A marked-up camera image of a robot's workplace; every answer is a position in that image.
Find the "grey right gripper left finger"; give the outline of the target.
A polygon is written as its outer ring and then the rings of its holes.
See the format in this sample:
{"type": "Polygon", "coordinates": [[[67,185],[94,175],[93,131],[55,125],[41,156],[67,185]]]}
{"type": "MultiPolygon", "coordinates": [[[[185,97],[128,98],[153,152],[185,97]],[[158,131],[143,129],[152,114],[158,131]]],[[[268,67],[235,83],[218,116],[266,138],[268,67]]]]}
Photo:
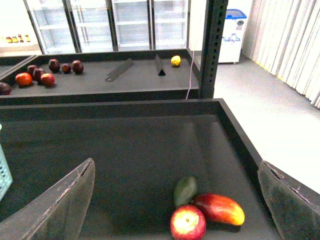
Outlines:
{"type": "Polygon", "coordinates": [[[85,160],[27,206],[1,222],[2,240],[76,240],[91,201],[96,167],[85,160]]]}

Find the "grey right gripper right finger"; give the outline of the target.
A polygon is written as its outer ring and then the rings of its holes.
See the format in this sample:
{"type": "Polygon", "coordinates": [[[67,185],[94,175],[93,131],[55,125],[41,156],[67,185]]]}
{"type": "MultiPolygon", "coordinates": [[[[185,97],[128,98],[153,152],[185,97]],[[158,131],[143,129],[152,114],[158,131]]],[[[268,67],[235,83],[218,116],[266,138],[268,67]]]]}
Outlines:
{"type": "Polygon", "coordinates": [[[320,238],[320,194],[267,161],[258,168],[266,205],[282,240],[320,238]]]}

